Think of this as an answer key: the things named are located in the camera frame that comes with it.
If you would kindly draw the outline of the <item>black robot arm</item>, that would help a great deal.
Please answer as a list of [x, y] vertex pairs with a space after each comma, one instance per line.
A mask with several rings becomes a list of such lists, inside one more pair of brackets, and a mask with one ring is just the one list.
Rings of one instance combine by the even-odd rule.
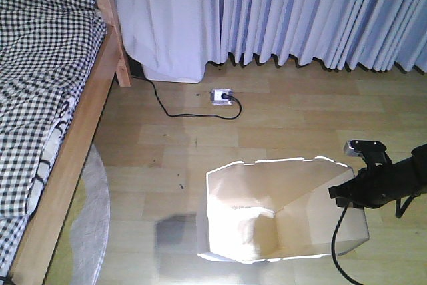
[[328, 188], [336, 205], [354, 208], [379, 208], [406, 196], [426, 193], [426, 145], [411, 151], [411, 156], [394, 163], [380, 141], [350, 140], [344, 146], [348, 156], [359, 156], [366, 167], [355, 178]]

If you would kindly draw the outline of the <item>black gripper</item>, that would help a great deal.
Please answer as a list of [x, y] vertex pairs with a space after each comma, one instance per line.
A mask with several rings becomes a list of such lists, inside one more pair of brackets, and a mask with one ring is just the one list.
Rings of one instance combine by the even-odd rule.
[[357, 176], [328, 188], [337, 206], [379, 208], [417, 192], [417, 171], [411, 161], [362, 168]]

